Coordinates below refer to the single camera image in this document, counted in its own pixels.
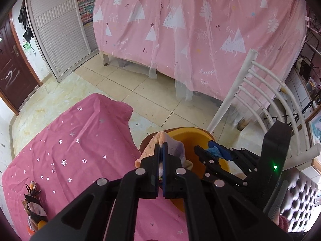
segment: bed leg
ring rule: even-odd
[[[107,66],[109,64],[108,55],[104,54],[103,52],[99,52],[99,55],[101,56],[102,64],[104,64],[104,66]]]

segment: door handle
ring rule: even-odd
[[[12,48],[13,48],[13,51],[11,53],[15,53],[16,56],[19,57],[19,52],[18,52],[17,47],[16,47],[15,44],[12,46]]]

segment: blue cloth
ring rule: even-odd
[[[215,158],[223,158],[222,154],[219,152],[218,147],[216,146],[214,146],[213,148],[208,148],[206,151]]]
[[[215,141],[210,140],[208,142],[208,147],[209,148],[217,147],[221,156],[222,156],[222,159],[232,161],[232,156],[230,154],[230,151],[227,148],[225,148],[224,146],[221,146],[220,144],[216,143]]]

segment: tufted cushion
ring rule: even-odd
[[[304,231],[314,209],[318,186],[297,168],[283,171],[281,178],[289,185],[280,213],[290,222],[289,232]]]

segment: pink cloth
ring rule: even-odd
[[[100,51],[224,100],[251,48],[285,80],[306,14],[304,0],[96,0],[93,25]]]
[[[115,180],[135,169],[140,153],[128,127],[132,111],[125,103],[92,94],[46,126],[17,155],[2,183],[23,241],[30,239],[21,203],[30,180],[39,185],[41,204],[50,220],[93,181]],[[135,240],[148,239],[188,240],[184,214],[169,200],[139,201]]]

